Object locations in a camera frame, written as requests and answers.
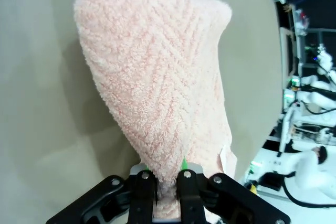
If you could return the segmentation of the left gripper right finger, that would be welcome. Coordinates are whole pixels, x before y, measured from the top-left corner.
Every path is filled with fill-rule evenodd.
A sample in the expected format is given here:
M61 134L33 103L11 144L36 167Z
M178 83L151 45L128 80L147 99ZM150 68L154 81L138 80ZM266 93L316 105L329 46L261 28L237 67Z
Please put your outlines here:
M210 178L182 161L177 177L181 223L207 223L205 210L224 223L290 223L290 217L223 173Z

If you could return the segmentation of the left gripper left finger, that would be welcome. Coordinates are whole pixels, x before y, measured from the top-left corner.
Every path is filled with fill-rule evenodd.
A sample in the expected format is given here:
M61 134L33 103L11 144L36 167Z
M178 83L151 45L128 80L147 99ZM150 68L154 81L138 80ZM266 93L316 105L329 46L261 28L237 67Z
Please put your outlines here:
M143 174L146 174L144 184L154 193L156 181L153 173L146 165L134 165L128 178L108 176L46 222L112 223L129 210L132 201L141 198Z

